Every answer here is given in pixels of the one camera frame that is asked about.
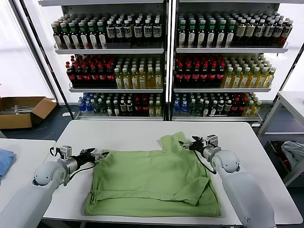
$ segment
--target blue cloth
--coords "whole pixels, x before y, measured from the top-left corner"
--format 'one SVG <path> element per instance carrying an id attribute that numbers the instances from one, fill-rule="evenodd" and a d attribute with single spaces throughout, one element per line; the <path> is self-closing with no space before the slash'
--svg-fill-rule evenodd
<path id="1" fill-rule="evenodd" d="M 0 148 L 0 184 L 1 178 L 6 174 L 12 164 L 13 157 L 14 153 L 12 151 Z"/>

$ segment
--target cable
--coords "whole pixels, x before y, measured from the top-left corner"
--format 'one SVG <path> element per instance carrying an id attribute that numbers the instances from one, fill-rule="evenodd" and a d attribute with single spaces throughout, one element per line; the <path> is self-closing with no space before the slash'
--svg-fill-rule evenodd
<path id="1" fill-rule="evenodd" d="M 96 166 L 96 164 L 93 163 L 93 166 L 91 166 L 91 167 L 89 167 L 89 168 L 85 168 L 85 169 L 82 169 L 82 170 L 78 170 L 78 171 L 75 172 L 72 176 L 70 176 L 70 179 L 69 179 L 69 180 L 72 180 L 72 178 L 73 178 L 77 173 L 79 173 L 79 172 L 81 172 L 81 171 L 84 171 L 84 170 L 89 170 L 89 169 L 91 169 L 91 168 L 94 168 L 95 166 Z"/>
<path id="2" fill-rule="evenodd" d="M 198 155 L 196 154 L 196 152 L 195 151 L 193 151 L 194 152 L 194 154 L 195 154 L 195 156 L 197 157 L 197 159 L 199 160 L 199 162 L 209 171 L 209 172 L 211 172 L 212 174 L 217 174 L 217 172 L 216 172 L 216 170 L 211 170 L 211 169 L 209 169 L 201 160 L 200 160 L 200 158 L 198 157 Z"/>

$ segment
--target shelf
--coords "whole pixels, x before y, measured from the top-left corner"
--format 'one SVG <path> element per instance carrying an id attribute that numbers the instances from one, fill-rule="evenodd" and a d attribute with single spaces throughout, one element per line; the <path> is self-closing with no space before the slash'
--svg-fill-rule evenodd
<path id="1" fill-rule="evenodd" d="M 176 53 L 285 53 L 288 51 L 284 48 L 269 48 L 269 47 L 211 47 L 211 48 L 176 48 Z"/>
<path id="2" fill-rule="evenodd" d="M 214 116 L 214 117 L 172 117 L 173 121 L 232 121 L 232 122 L 260 122 L 260 117 L 234 117 L 234 116 Z"/>
<path id="3" fill-rule="evenodd" d="M 163 89 L 74 89 L 72 87 L 69 91 L 71 93 L 162 93 Z"/>
<path id="4" fill-rule="evenodd" d="M 193 88 L 193 89 L 174 89 L 176 93 L 250 93 L 250 92 L 269 92 L 271 88 L 268 89 L 258 89 L 258 88 L 237 88 L 237 89 L 224 89 L 224 88 Z"/>
<path id="5" fill-rule="evenodd" d="M 126 48 L 126 49 L 55 49 L 57 54 L 162 54 L 163 48 Z"/>
<path id="6" fill-rule="evenodd" d="M 75 6 L 101 4 L 163 3 L 163 0 L 40 0 L 41 6 Z"/>
<path id="7" fill-rule="evenodd" d="M 163 117 L 140 117 L 140 116 L 81 116 L 78 120 L 125 120 L 125 121 L 163 121 Z"/>
<path id="8" fill-rule="evenodd" d="M 220 3 L 231 3 L 231 2 L 250 2 L 250 3 L 291 3 L 291 4 L 303 4 L 304 0 L 180 0 L 180 3 L 186 2 L 220 2 Z"/>

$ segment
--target cardboard box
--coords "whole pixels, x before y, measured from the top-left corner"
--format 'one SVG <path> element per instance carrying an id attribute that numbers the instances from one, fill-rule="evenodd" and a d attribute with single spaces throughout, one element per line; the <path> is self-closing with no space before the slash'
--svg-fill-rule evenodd
<path id="1" fill-rule="evenodd" d="M 33 106 L 28 114 L 0 114 L 0 129 L 29 128 L 41 123 L 56 107 L 56 103 L 42 96 L 34 97 L 0 97 L 0 111 L 15 105 Z"/>

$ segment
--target gray cloth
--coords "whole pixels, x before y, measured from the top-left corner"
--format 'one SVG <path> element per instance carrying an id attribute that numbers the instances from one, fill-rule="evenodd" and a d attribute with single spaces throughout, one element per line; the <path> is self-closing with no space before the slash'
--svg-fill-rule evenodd
<path id="1" fill-rule="evenodd" d="M 290 163 L 291 169 L 296 167 L 304 159 L 303 144 L 286 141 L 281 148 Z"/>

